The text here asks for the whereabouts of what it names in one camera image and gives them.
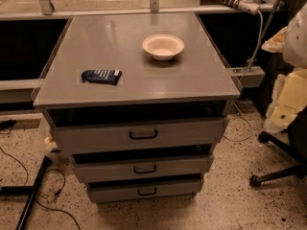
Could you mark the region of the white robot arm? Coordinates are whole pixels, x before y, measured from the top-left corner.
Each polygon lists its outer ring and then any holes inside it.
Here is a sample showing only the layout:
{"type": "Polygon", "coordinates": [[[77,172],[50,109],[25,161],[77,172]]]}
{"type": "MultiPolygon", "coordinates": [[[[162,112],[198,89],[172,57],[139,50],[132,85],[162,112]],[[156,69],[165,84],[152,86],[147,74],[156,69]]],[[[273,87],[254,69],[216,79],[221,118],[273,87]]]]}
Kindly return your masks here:
{"type": "Polygon", "coordinates": [[[279,74],[272,91],[264,124],[265,131],[278,133],[286,129],[307,106],[307,4],[292,18],[287,27],[265,41],[261,49],[281,53],[294,70],[279,74]]]}

